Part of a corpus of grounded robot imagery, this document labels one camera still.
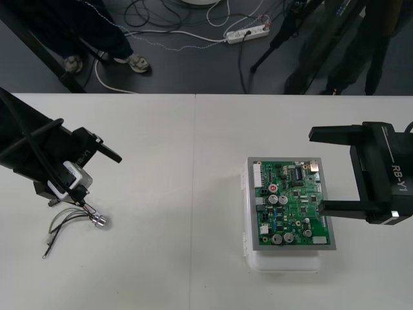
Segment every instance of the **capacitor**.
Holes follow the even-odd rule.
[[[268,186],[268,191],[269,191],[271,194],[275,194],[275,193],[278,191],[278,186],[275,185],[275,184],[270,184],[270,185]]]
[[[307,229],[306,231],[303,232],[304,236],[307,238],[310,238],[312,236],[312,231]]]
[[[283,238],[284,238],[284,241],[287,243],[291,243],[294,241],[294,235],[291,232],[284,234]]]
[[[271,237],[271,242],[273,244],[281,244],[281,242],[283,242],[283,237],[281,237],[280,234],[275,234]]]
[[[278,197],[276,195],[270,195],[268,197],[268,202],[275,205],[278,202]]]
[[[287,196],[284,196],[284,195],[280,196],[278,198],[278,202],[279,202],[280,205],[286,205],[288,203]]]

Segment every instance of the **microchip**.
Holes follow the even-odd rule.
[[[257,205],[257,212],[263,212],[266,210],[267,208],[265,207],[265,205]]]

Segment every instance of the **connector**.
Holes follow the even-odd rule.
[[[95,225],[95,227],[104,227],[108,220],[100,214],[93,214],[91,221]]]

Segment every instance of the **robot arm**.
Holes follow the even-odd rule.
[[[323,201],[321,214],[394,225],[413,214],[413,134],[391,124],[313,127],[310,141],[350,145],[359,201]]]

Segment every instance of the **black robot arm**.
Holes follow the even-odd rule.
[[[395,132],[391,124],[313,127],[310,141],[350,145],[350,157],[359,201],[321,202],[327,216],[366,219],[368,223],[394,225],[413,214],[413,134]]]
[[[97,152],[120,163],[103,140],[81,127],[73,132],[0,88],[0,165],[34,181],[38,195],[83,206],[92,178],[83,167]]]

